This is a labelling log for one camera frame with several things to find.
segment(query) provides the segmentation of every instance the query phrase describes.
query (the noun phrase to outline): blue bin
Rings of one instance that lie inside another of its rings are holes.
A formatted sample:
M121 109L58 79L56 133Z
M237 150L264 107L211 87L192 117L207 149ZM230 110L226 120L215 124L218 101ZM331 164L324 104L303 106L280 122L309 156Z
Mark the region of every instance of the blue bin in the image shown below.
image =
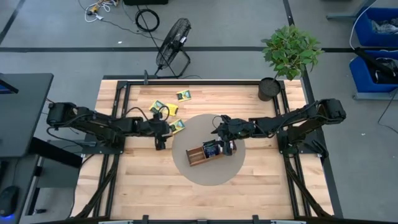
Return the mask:
M374 58L385 57L398 60L398 52L367 50L366 53L372 55ZM361 57L356 57L349 64L349 69L351 69L356 89L359 93L387 93L398 88L398 84L374 83L368 70L368 66L366 66L365 61Z
M371 20L385 21L398 18L398 9L370 8L357 21L355 31L359 43L370 47L398 47L398 34L378 34L373 31Z

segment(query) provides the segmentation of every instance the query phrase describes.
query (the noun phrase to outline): wooden tabletop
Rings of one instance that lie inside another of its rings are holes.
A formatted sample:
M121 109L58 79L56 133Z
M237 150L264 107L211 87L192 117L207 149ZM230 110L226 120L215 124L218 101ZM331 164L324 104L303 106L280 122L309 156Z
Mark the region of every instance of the wooden tabletop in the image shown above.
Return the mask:
M101 82L96 111L111 114L117 82ZM300 81L285 82L285 85L290 109L305 105ZM191 91L192 99L179 103L175 94L186 89ZM208 113L241 119L275 116L273 102L260 101L255 85L136 85L131 87L128 108L138 106L152 117L149 107L155 100L178 105L177 115L168 119L170 123ZM142 115L134 110L128 116ZM143 215L157 220L243 220L251 219L252 215L259 215L260 219L293 218L284 162L276 138L245 139L246 158L241 170L217 186L197 185L182 176L172 159L172 141L172 138L167 140L166 150L156 151L153 138L127 138L119 161L112 219L141 219ZM324 210L333 213L320 159L315 154L302 154L300 158L307 188ZM72 215L82 210L96 190L102 159L102 155L95 155L81 168ZM296 192L303 215L297 187Z

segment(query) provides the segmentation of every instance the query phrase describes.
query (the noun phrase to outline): electric fan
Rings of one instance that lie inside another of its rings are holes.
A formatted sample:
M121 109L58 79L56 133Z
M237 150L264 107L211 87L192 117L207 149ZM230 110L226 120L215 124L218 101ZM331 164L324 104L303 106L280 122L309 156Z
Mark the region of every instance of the electric fan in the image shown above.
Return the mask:
M186 18L179 19L170 29L163 41L162 46L159 48L159 53L156 57L157 70L154 74L156 78L178 78L183 75L185 69L187 69L188 65L191 63L191 58L182 48L187 40L190 29L191 23ZM182 69L181 73L177 76L158 77L157 73L163 68L170 66L170 64L173 62L173 59L179 52L182 52L188 59L188 62Z

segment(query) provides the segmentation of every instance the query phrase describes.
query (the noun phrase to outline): concrete floor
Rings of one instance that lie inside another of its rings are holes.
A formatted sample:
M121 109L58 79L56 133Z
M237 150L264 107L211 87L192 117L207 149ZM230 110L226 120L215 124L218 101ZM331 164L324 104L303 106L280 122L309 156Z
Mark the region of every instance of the concrete floor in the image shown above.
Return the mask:
M81 0L82 5L94 0ZM297 27L314 35L322 47L348 47L352 21L328 21L328 12L354 9L359 0L290 0ZM0 7L0 30L5 26L17 1L4 0ZM376 6L398 7L398 1L379 0ZM170 0L166 6L149 6L159 14L161 24L153 35L164 38L179 17L187 17L192 31L186 46L262 46L276 28L287 24L284 5L278 0ZM130 15L135 7L126 7ZM0 47L153 47L150 39L120 30L103 22L88 24L77 0L26 0ZM136 31L121 7L103 13L106 20ZM353 44L358 45L354 35ZM263 78L274 72L264 63L260 52L189 52L192 63L186 75L203 78ZM156 52L81 52L81 53L0 53L0 72L53 73L49 93L53 101L71 101L89 108L95 101L103 75L141 75L153 73ZM354 54L326 53L310 73L315 99L337 98L347 119L323 128L331 165L345 218L398 222L398 138L391 130L377 125L386 101L354 101L353 79L349 62ZM175 59L178 70L183 60ZM169 70L162 71L170 75ZM393 102L382 123L398 128ZM35 135L50 139L45 133L45 118ZM81 139L68 129L60 136ZM44 191L38 207L49 208L45 214L23 218L23 223L65 218L71 207L71 189ZM61 195L60 200L49 200Z

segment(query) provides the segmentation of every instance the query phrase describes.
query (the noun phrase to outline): black plant pot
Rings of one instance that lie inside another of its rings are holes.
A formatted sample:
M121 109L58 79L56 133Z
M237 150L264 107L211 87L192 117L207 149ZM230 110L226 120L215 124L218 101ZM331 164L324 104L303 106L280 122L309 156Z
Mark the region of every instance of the black plant pot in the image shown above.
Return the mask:
M259 83L259 98L262 101L270 101L280 93L280 84L273 78L263 78Z

